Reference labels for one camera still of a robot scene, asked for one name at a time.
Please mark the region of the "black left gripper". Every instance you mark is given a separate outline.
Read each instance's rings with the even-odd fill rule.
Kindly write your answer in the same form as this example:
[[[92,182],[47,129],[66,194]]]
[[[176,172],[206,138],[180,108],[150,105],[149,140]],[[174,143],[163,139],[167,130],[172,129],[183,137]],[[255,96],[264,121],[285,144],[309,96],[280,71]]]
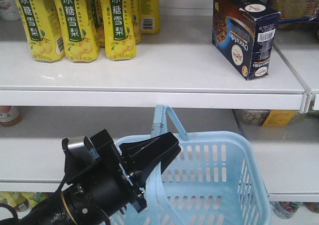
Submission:
[[[92,203],[105,213],[116,213],[127,204],[137,212],[147,207],[142,190],[154,168],[160,172],[180,153],[179,140],[168,132],[147,140],[122,143],[119,150],[107,130],[89,138],[99,158],[91,164],[77,162],[69,152],[65,154],[65,182],[68,191]],[[131,184],[124,166],[132,170]]]

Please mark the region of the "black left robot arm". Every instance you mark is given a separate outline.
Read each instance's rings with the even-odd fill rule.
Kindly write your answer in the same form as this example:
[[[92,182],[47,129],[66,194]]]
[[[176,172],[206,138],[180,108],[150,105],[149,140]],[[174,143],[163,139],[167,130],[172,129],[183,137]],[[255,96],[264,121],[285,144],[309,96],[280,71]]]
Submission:
[[[107,130],[92,137],[62,140],[64,177],[57,190],[19,219],[15,209],[3,225],[99,225],[127,204],[140,213],[147,207],[143,190],[156,166],[164,171],[180,153],[167,132],[116,146]]]

